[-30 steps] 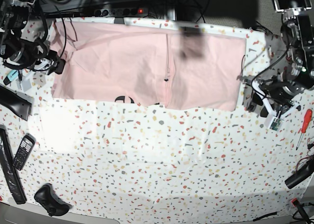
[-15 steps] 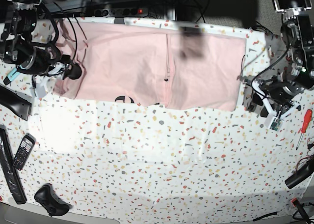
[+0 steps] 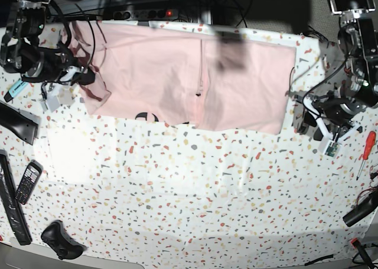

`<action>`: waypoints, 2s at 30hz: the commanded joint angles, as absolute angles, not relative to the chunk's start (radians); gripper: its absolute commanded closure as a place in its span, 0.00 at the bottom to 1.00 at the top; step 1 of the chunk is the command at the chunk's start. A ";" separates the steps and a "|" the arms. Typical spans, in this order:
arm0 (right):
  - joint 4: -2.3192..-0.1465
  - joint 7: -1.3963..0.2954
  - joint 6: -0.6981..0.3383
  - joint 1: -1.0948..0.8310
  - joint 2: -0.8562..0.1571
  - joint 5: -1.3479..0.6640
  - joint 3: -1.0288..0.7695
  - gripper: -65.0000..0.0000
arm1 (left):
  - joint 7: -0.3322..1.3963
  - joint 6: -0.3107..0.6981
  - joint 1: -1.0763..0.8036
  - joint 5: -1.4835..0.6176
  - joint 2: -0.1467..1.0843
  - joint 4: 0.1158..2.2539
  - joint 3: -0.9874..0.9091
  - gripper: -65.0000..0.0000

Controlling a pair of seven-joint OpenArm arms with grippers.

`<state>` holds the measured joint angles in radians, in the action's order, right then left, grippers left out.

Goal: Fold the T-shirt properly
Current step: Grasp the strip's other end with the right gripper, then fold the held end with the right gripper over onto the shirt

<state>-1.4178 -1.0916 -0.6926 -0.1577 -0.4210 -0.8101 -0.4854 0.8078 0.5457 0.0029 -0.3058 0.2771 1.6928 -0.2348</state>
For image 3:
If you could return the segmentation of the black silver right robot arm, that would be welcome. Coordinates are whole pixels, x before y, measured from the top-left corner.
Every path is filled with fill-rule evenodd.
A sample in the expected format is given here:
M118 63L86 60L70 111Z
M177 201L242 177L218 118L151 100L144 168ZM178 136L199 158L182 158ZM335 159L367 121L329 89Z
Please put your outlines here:
M82 0L64 1L77 4ZM59 40L56 48L40 46L48 6L54 8L66 33L65 40ZM21 79L6 93L5 101L11 101L20 87L40 83L44 110L55 111L62 104L70 105L71 97L63 86L87 86L95 81L91 61L81 64L69 49L71 41L69 23L54 0L14 0L1 39L1 66L7 73L18 73Z

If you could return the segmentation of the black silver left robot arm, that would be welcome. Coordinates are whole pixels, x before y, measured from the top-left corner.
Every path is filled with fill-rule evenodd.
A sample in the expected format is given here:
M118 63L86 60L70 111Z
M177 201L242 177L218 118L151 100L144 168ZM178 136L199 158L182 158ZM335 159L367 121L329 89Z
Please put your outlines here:
M335 157L342 143L363 128L353 119L367 108L377 107L377 31L370 14L374 0L327 0L338 16L338 46L343 62L308 92L294 100L303 107L296 128L305 134L314 127L319 152Z

